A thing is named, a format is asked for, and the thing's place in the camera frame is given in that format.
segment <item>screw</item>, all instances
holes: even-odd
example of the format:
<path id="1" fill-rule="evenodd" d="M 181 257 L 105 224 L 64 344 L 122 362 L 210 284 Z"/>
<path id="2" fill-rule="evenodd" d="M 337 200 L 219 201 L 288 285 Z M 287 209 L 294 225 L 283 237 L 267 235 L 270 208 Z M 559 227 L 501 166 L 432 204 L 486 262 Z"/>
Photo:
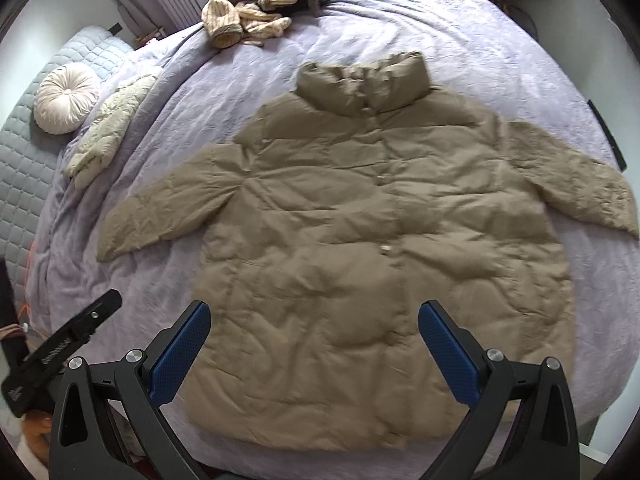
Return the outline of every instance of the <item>screw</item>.
<path id="1" fill-rule="evenodd" d="M 127 353 L 127 361 L 137 363 L 142 359 L 142 350 L 131 350 Z"/>
<path id="2" fill-rule="evenodd" d="M 559 370 L 560 369 L 560 361 L 558 361 L 558 359 L 556 359 L 555 357 L 549 357 L 546 359 L 546 365 L 551 368 L 552 370 Z"/>
<path id="3" fill-rule="evenodd" d="M 72 370 L 75 370 L 76 368 L 81 367 L 82 366 L 82 358 L 81 357 L 74 357 L 73 359 L 71 359 L 71 361 L 69 361 L 68 366 Z"/>
<path id="4" fill-rule="evenodd" d="M 495 363 L 499 363 L 504 359 L 504 354 L 500 352 L 497 348 L 489 348 L 486 351 L 486 356 Z"/>

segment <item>jacket sleeve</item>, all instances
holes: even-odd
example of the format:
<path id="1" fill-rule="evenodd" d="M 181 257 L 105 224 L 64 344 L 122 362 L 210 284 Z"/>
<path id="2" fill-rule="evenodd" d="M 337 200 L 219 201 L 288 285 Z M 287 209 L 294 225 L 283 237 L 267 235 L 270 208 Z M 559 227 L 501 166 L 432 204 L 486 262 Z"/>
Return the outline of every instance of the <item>jacket sleeve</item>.
<path id="1" fill-rule="evenodd" d="M 248 168 L 240 144 L 204 147 L 109 211 L 98 235 L 98 261 L 197 229 L 232 197 Z"/>
<path id="2" fill-rule="evenodd" d="M 572 218 L 638 239 L 636 201 L 620 172 L 530 123 L 503 123 L 500 133 L 503 158 L 536 187 L 542 200 Z"/>

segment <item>white pillow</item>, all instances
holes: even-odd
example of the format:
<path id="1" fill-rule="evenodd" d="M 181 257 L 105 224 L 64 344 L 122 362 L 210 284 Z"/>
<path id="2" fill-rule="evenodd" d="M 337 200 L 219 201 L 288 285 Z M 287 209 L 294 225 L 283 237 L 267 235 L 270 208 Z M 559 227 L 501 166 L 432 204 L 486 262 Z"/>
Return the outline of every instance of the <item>white pillow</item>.
<path id="1" fill-rule="evenodd" d="M 74 131 L 98 101 L 100 78 L 83 63 L 67 63 L 40 83 L 33 104 L 36 124 L 48 134 Z"/>

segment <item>blue gripper pad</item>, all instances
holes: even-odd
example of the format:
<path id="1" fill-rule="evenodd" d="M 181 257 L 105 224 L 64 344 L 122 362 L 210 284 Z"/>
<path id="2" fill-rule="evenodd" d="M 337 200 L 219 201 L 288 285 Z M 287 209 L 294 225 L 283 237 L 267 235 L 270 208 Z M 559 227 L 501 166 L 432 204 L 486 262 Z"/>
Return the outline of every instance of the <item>blue gripper pad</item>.
<path id="1" fill-rule="evenodd" d="M 478 370 L 429 303 L 418 312 L 418 330 L 456 400 L 470 408 L 480 400 Z"/>
<path id="2" fill-rule="evenodd" d="M 193 360 L 209 335 L 210 327 L 209 306 L 200 303 L 149 373 L 149 399 L 154 406 L 159 407 L 174 400 Z"/>

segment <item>white wall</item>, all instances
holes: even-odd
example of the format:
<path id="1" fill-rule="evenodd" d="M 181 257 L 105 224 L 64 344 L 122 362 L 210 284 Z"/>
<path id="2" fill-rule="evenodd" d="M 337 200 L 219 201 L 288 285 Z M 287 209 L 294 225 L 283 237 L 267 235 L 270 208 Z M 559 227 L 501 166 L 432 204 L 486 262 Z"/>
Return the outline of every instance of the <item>white wall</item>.
<path id="1" fill-rule="evenodd" d="M 624 37 L 599 0 L 514 3 L 532 16 L 540 44 L 600 111 L 625 156 L 625 176 L 640 202 L 640 64 Z M 611 454 L 639 406 L 637 364 L 625 391 L 600 419 L 591 447 Z"/>
<path id="2" fill-rule="evenodd" d="M 40 69 L 87 25 L 124 27 L 116 0 L 30 0 L 0 43 L 0 126 Z M 124 28 L 118 34 L 131 43 Z"/>

